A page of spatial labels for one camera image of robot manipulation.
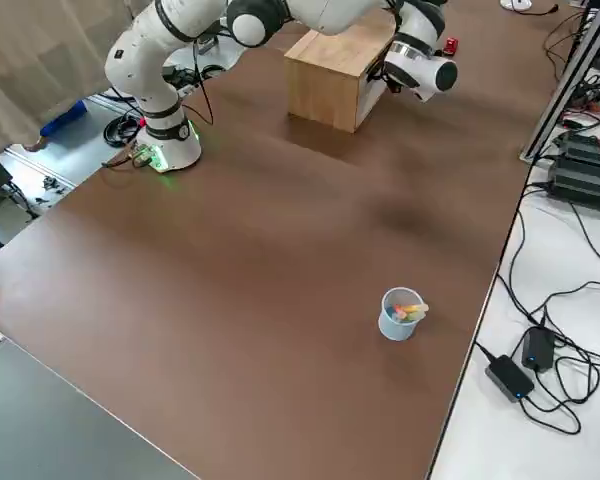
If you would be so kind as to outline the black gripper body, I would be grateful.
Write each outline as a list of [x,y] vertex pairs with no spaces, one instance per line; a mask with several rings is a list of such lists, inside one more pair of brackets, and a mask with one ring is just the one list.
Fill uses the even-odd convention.
[[399,94],[402,91],[402,84],[389,75],[385,66],[381,67],[380,79],[386,84],[386,87],[392,94]]

